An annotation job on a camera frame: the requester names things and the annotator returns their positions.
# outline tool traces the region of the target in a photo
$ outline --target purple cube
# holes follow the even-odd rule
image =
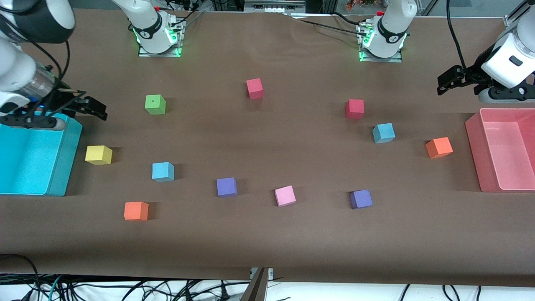
[[[349,198],[351,199],[351,208],[353,209],[365,208],[373,205],[370,191],[367,189],[354,191]]]
[[[236,197],[238,195],[238,187],[236,186],[236,179],[234,178],[217,179],[217,195],[220,198]]]

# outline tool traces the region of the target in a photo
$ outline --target cube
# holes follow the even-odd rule
[[[111,148],[103,145],[91,145],[87,147],[86,161],[94,165],[111,164]]]
[[[346,118],[361,119],[364,116],[364,101],[361,99],[350,99],[346,104]]]
[[[217,179],[217,195],[220,198],[236,197],[238,195],[238,186],[236,185],[236,179]]]
[[[369,190],[354,191],[349,196],[351,199],[351,208],[360,209],[373,205]]]
[[[125,221],[146,221],[149,219],[149,204],[144,202],[125,203]]]
[[[156,182],[168,182],[174,180],[174,166],[169,162],[152,164],[152,179]]]
[[[247,81],[247,92],[249,92],[249,99],[261,99],[264,97],[264,88],[260,78]]]
[[[394,133],[394,127],[392,123],[378,124],[373,129],[373,139],[375,143],[386,143],[394,140],[396,134]]]
[[[277,206],[279,207],[295,203],[294,188],[290,185],[275,189],[275,198],[277,199]]]
[[[427,153],[431,159],[444,157],[453,152],[448,137],[433,139],[429,141],[425,147],[427,148]]]
[[[157,95],[147,95],[145,97],[145,110],[151,115],[165,114],[165,99]]]

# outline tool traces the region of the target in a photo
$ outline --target orange cube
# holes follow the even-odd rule
[[[144,202],[125,203],[125,221],[146,221],[149,218],[149,204]]]
[[[433,139],[429,141],[425,147],[427,148],[427,153],[431,159],[444,157],[453,152],[448,137]]]

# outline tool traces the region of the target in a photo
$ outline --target yellow cube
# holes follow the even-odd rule
[[[111,164],[112,150],[103,145],[88,146],[86,161],[94,165]]]

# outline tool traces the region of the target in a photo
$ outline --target green cube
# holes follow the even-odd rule
[[[147,95],[145,109],[151,115],[165,114],[165,99],[161,95]]]

